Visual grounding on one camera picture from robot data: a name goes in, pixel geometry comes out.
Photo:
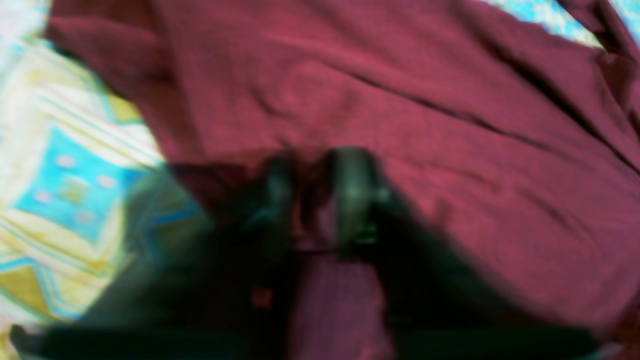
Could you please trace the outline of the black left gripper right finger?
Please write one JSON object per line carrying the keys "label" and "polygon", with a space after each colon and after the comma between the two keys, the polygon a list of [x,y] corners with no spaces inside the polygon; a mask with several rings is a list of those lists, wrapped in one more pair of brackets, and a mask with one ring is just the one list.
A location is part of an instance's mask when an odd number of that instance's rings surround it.
{"label": "black left gripper right finger", "polygon": [[553,325],[491,287],[423,224],[372,153],[330,152],[342,259],[373,266],[400,360],[592,360],[586,330]]}

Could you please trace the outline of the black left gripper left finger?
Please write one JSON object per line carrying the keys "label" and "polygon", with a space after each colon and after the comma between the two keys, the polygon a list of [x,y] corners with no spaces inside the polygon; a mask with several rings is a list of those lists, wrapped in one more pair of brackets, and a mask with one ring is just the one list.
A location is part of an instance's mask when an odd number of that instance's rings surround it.
{"label": "black left gripper left finger", "polygon": [[269,158],[213,209],[213,228],[141,255],[68,323],[12,325],[21,360],[284,360],[295,260],[295,160]]}

